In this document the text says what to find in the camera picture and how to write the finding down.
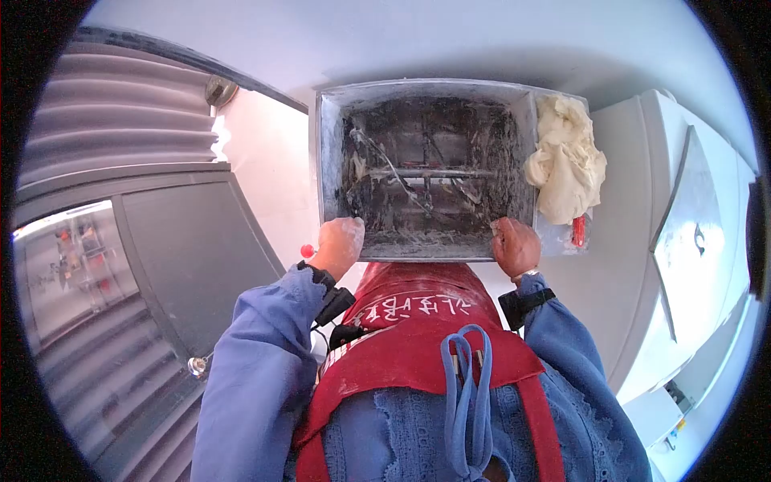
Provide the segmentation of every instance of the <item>wrist strap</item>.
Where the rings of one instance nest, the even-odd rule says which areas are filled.
[[[335,279],[325,269],[318,269],[313,265],[309,265],[305,260],[297,263],[298,271],[302,269],[310,268],[313,271],[313,282],[316,285],[324,285],[327,288],[325,295],[327,295],[332,289],[335,288]]]
[[[515,332],[525,324],[527,313],[556,297],[551,288],[544,288],[539,292],[525,296],[517,295],[517,291],[514,290],[499,296],[498,302],[501,311],[506,316],[506,321],[509,322],[511,331]]]

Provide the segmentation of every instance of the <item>flour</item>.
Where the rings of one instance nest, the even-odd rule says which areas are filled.
[[[525,163],[527,182],[538,187],[538,210],[552,224],[570,224],[600,204],[605,155],[594,146],[584,104],[562,95],[537,100],[538,150]]]
[[[349,234],[353,234],[352,243],[348,246],[349,254],[359,253],[362,250],[362,246],[364,245],[364,220],[360,217],[355,217],[353,221],[354,224],[342,224],[343,231],[346,231]]]

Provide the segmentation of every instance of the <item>red knob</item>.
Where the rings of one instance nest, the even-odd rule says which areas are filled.
[[[316,250],[309,244],[303,244],[300,247],[300,255],[303,258],[310,258],[315,254]]]

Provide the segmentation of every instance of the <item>right hand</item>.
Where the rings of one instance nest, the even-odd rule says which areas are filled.
[[[364,221],[360,217],[338,217],[318,230],[318,251],[308,264],[340,281],[359,259],[363,244]]]
[[[516,219],[502,217],[490,223],[493,229],[493,256],[512,282],[540,261],[540,239],[533,228]]]

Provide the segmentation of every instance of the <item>metal aglet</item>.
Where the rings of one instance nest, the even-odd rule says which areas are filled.
[[[460,379],[460,382],[463,383],[463,374],[460,372],[460,367],[458,366],[458,355],[452,355],[453,357],[453,368],[455,369],[455,375]]]

